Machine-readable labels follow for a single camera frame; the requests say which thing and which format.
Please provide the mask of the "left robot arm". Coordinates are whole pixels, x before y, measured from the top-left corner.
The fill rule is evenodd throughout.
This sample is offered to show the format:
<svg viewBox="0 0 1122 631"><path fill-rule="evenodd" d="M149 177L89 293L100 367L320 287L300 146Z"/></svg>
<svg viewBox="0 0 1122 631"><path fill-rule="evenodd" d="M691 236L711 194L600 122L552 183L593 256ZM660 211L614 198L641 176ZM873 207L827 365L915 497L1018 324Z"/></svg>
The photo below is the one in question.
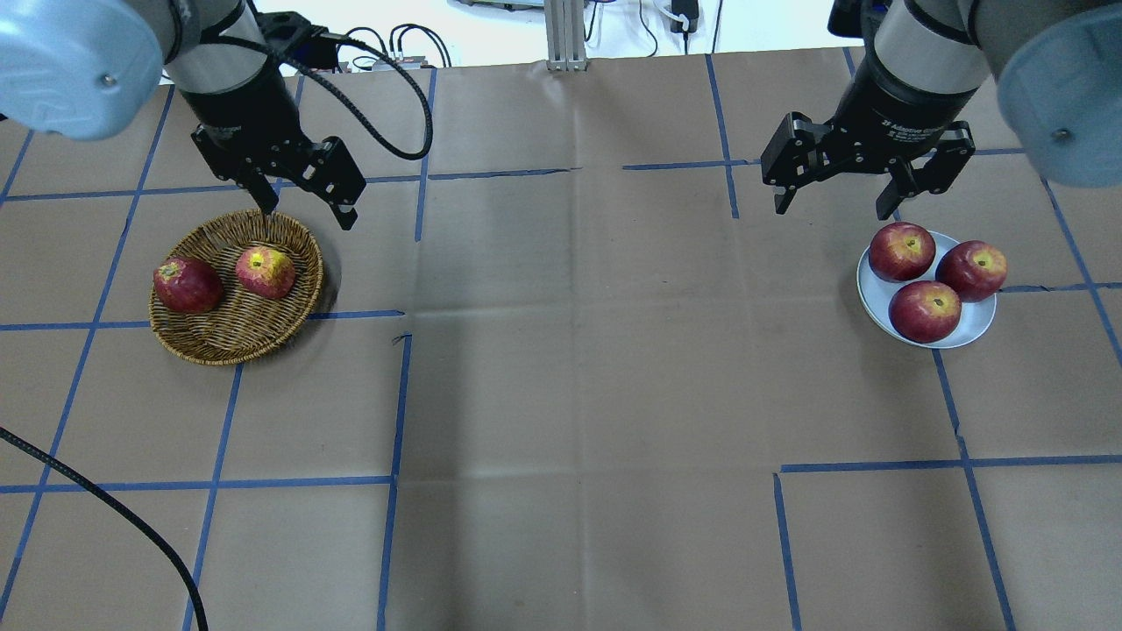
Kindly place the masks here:
<svg viewBox="0 0 1122 631"><path fill-rule="evenodd" d="M365 177L341 138L305 135L280 76L280 64L327 68L338 40L248 1L4 1L1 109L33 131L95 141L125 131L167 76L217 179L264 213L278 203L273 180L292 182L348 230Z"/></svg>

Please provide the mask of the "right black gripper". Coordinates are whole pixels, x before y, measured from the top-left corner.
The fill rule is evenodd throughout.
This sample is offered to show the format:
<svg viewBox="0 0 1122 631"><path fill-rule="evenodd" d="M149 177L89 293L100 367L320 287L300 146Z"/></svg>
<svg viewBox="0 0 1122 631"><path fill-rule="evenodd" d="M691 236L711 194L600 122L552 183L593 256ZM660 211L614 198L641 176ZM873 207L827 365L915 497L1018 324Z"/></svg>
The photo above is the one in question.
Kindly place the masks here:
<svg viewBox="0 0 1122 631"><path fill-rule="evenodd" d="M775 212L785 214L801 188L837 173L891 176L877 198L877 219L888 220L905 200L941 195L976 152L969 124L958 120L973 89L939 95L916 89L877 57L861 61L826 124L790 112L761 155L762 180L773 188ZM934 152L922 167L913 161Z"/></svg>

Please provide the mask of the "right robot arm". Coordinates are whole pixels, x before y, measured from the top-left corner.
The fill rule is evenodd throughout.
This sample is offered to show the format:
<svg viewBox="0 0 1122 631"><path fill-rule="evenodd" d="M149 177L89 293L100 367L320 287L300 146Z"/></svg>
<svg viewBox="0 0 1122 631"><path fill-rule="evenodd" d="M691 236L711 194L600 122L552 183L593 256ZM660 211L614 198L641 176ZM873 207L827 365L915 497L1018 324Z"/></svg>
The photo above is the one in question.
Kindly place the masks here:
<svg viewBox="0 0 1122 631"><path fill-rule="evenodd" d="M962 109L992 79L999 113L1038 175L1121 180L1118 1L836 1L828 30L864 43L833 117L791 112L761 157L775 211L837 174L888 174L879 219L941 195L976 152Z"/></svg>

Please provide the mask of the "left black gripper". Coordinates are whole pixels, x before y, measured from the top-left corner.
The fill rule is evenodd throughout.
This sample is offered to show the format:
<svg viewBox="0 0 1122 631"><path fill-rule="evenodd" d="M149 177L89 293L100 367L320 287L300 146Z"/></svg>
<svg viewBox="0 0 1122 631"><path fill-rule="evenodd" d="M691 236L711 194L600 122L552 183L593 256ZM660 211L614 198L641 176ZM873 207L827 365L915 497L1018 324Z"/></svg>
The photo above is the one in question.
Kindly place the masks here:
<svg viewBox="0 0 1122 631"><path fill-rule="evenodd" d="M341 138L312 141L277 67L263 67L242 85L221 93L181 92L199 125L192 139L214 176L233 180L263 216L278 204L272 179L288 180L325 202L337 226L358 220L355 203L367 185Z"/></svg>

